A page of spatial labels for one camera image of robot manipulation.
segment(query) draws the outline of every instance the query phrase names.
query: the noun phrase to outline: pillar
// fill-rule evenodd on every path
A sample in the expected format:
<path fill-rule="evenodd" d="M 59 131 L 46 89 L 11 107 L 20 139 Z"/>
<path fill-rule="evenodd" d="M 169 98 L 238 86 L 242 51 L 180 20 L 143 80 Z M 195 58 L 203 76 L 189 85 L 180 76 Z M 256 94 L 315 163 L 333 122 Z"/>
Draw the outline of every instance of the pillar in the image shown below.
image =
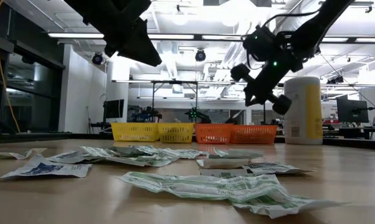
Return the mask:
<path fill-rule="evenodd" d="M 129 80 L 130 63 L 127 58 L 114 55 L 107 64 L 106 99 L 124 100 L 123 116 L 116 122 L 126 122 L 128 114 L 128 83 L 113 83 L 112 80 Z"/>
<path fill-rule="evenodd" d="M 244 118 L 245 125 L 250 125 L 252 123 L 252 111 L 250 108 L 245 109 Z"/>

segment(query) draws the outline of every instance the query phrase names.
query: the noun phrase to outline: ceiling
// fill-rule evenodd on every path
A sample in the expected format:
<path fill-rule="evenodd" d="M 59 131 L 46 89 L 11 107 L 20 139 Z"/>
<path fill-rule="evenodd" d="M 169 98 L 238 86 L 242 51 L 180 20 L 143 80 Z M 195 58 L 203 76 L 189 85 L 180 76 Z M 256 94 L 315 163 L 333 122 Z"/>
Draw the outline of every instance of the ceiling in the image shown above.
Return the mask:
<path fill-rule="evenodd" d="M 303 12 L 314 11 L 318 8 L 319 0 L 272 0 L 284 2 L 285 4 L 272 5 L 272 8 L 255 7 L 250 4 L 237 4 L 236 2 L 249 0 L 230 0 L 225 3 L 227 7 L 203 6 L 203 0 L 158 0 L 153 1 L 151 7 L 141 15 L 142 19 L 148 20 L 149 33 L 173 33 L 173 34 L 245 34 L 247 29 L 253 30 L 256 24 L 261 24 L 269 17 L 281 12 L 290 12 L 292 9 Z M 350 7 L 336 21 L 329 30 L 328 35 L 347 36 L 375 36 L 375 0 L 373 11 L 365 13 L 366 6 Z M 98 32 L 92 26 L 86 26 L 82 17 L 69 7 L 63 0 L 5 0 L 17 12 L 34 21 L 48 32 Z M 181 12 L 177 12 L 176 5 L 180 4 Z M 294 25 L 304 22 L 308 18 L 288 18 L 282 24 L 284 29 L 294 29 Z M 74 49 L 87 59 L 92 57 L 94 52 L 102 51 L 105 46 L 103 40 L 68 40 L 74 45 Z M 160 41 L 153 41 L 158 50 L 161 48 Z M 131 74 L 147 80 L 154 79 L 156 75 L 169 72 L 170 69 L 177 71 L 193 71 L 205 73 L 208 64 L 222 68 L 231 68 L 234 65 L 245 62 L 245 54 L 241 44 L 230 42 L 195 42 L 179 41 L 177 46 L 204 49 L 207 54 L 205 62 L 196 62 L 195 52 L 177 51 L 174 52 L 172 60 L 164 60 L 158 67 L 131 62 Z M 375 60 L 375 45 L 358 44 L 322 44 L 320 46 L 323 56 L 329 61 L 333 68 L 321 56 L 316 56 L 304 64 L 304 69 L 297 72 L 290 72 L 288 77 L 315 76 L 324 77 L 332 75 L 334 69 L 343 70 L 344 75 L 355 82 L 359 75 L 358 69 L 366 67 L 367 63 Z"/>

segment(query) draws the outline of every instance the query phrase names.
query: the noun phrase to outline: yellow basket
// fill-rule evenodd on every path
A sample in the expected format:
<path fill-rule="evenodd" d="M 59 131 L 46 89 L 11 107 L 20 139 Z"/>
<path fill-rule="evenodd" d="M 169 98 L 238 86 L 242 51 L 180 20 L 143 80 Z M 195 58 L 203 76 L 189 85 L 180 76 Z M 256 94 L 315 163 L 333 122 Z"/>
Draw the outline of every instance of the yellow basket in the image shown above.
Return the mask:
<path fill-rule="evenodd" d="M 112 123 L 114 141 L 157 141 L 157 123 Z"/>
<path fill-rule="evenodd" d="M 192 142 L 194 123 L 159 123 L 158 132 L 163 143 Z"/>

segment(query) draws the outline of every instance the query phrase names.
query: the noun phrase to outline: wooden table surface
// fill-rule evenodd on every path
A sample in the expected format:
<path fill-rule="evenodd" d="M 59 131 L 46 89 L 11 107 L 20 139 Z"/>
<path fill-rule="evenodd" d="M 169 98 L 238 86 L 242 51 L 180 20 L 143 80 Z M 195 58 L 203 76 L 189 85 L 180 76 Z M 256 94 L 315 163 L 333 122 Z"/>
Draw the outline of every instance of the wooden table surface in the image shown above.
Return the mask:
<path fill-rule="evenodd" d="M 137 143 L 115 143 L 127 146 Z M 79 146 L 109 147 L 113 141 L 61 140 L 1 145 L 2 152 L 23 152 L 47 147 L 53 156 Z M 214 146 L 152 144 L 172 149 L 211 151 Z M 229 145 L 219 149 L 255 149 L 269 162 L 281 162 L 317 172 L 279 177 L 290 194 L 338 202 L 343 207 L 290 215 L 275 220 L 238 210 L 225 201 L 178 198 L 132 187 L 115 177 L 128 171 L 172 175 L 199 175 L 194 160 L 178 160 L 160 168 L 123 164 L 95 164 L 86 178 L 39 177 L 0 179 L 0 223 L 375 223 L 375 151 L 331 146 Z M 25 161 L 0 159 L 0 176 L 23 166 Z"/>

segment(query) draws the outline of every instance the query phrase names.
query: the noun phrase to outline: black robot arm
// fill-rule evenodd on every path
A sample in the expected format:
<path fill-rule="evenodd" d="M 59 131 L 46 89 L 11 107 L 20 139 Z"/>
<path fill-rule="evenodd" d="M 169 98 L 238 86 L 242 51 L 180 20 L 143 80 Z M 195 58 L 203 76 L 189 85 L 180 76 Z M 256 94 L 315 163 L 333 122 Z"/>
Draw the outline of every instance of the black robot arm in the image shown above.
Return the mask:
<path fill-rule="evenodd" d="M 118 52 L 151 66 L 161 64 L 160 56 L 151 43 L 147 21 L 140 19 L 150 6 L 150 0 L 64 0 L 104 35 L 105 53 L 111 57 Z"/>
<path fill-rule="evenodd" d="M 293 32 L 274 35 L 266 26 L 257 26 L 257 30 L 245 38 L 243 47 L 256 61 L 265 62 L 262 71 L 255 79 L 243 64 L 231 71 L 234 80 L 247 82 L 245 105 L 263 105 L 269 100 L 274 111 L 285 114 L 291 100 L 284 95 L 277 98 L 272 90 L 290 70 L 301 70 L 303 63 L 320 53 L 322 39 L 352 2 L 354 0 L 326 0 L 314 18 Z"/>

